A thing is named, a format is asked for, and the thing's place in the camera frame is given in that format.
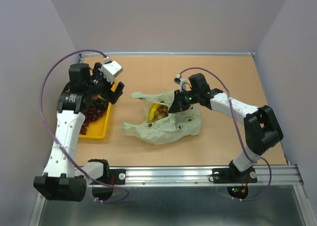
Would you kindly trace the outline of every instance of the bunch of grapes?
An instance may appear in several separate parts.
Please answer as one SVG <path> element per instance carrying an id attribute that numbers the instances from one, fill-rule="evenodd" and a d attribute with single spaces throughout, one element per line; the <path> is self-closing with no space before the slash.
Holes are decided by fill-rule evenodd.
<path id="1" fill-rule="evenodd" d="M 85 121 L 83 125 L 81 126 L 80 134 L 86 135 L 87 127 L 89 123 L 95 122 L 98 119 L 100 119 L 104 115 L 104 113 L 107 111 L 108 105 L 109 105 L 108 101 L 102 100 L 99 98 L 94 99 L 92 101 L 91 105 L 89 106 L 87 110 Z"/>

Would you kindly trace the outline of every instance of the yellow tray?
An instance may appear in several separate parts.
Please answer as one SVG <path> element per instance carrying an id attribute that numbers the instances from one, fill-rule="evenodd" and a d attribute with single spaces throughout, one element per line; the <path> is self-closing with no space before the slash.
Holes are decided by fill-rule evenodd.
<path id="1" fill-rule="evenodd" d="M 115 84 L 112 86 L 112 91 L 115 91 Z M 89 123 L 86 135 L 79 134 L 82 139 L 104 139 L 106 137 L 111 103 L 108 105 L 106 113 L 97 121 Z"/>

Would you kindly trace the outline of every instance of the wooden tabletop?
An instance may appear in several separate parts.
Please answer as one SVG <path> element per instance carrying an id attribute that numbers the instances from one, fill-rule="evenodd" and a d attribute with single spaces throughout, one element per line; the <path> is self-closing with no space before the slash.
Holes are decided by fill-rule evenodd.
<path id="1" fill-rule="evenodd" d="M 166 145 L 152 145 L 137 137 L 126 136 L 124 122 L 145 121 L 143 102 L 130 99 L 133 92 L 159 94 L 176 90 L 176 74 L 198 66 L 215 73 L 228 87 L 231 97 L 250 105 L 266 105 L 266 98 L 252 57 L 250 56 L 114 56 L 123 67 L 118 81 L 125 84 L 124 94 L 112 106 L 107 137 L 104 140 L 80 139 L 76 161 L 84 165 L 89 159 L 107 159 L 111 166 L 203 166 L 228 165 L 241 146 L 231 118 L 199 106 L 202 128 L 199 136 L 186 136 Z M 91 67 L 101 57 L 87 57 Z M 193 70 L 183 77 L 199 73 Z M 211 89 L 223 87 L 208 73 L 203 73 Z M 270 164 L 284 165 L 280 144 L 269 149 L 264 157 Z"/>

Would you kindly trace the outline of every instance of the green bag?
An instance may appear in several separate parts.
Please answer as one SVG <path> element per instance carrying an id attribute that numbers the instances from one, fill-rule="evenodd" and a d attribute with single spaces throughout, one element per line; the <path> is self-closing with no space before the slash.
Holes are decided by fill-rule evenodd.
<path id="1" fill-rule="evenodd" d="M 172 143 L 186 135 L 198 135 L 202 124 L 199 108 L 191 106 L 187 111 L 170 113 L 167 117 L 148 123 L 147 119 L 153 103 L 166 105 L 168 108 L 174 101 L 174 91 L 158 95 L 145 95 L 140 92 L 132 93 L 132 99 L 144 102 L 146 121 L 140 125 L 123 123 L 123 131 L 129 136 L 136 136 L 149 143 L 160 145 Z"/>

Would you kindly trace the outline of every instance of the white wall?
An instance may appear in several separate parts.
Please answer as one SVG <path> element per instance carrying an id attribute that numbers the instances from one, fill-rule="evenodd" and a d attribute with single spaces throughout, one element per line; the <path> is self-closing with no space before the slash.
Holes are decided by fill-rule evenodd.
<path id="1" fill-rule="evenodd" d="M 256 54 L 286 157 L 297 164 L 317 218 L 317 0 L 287 0 Z"/>
<path id="2" fill-rule="evenodd" d="M 52 0 L 77 49 L 254 52 L 285 0 Z"/>
<path id="3" fill-rule="evenodd" d="M 50 0 L 0 0 L 0 225 L 28 225 L 52 139 L 39 114 L 42 79 L 57 58 L 75 50 Z M 46 89 L 52 127 L 68 65 Z"/>

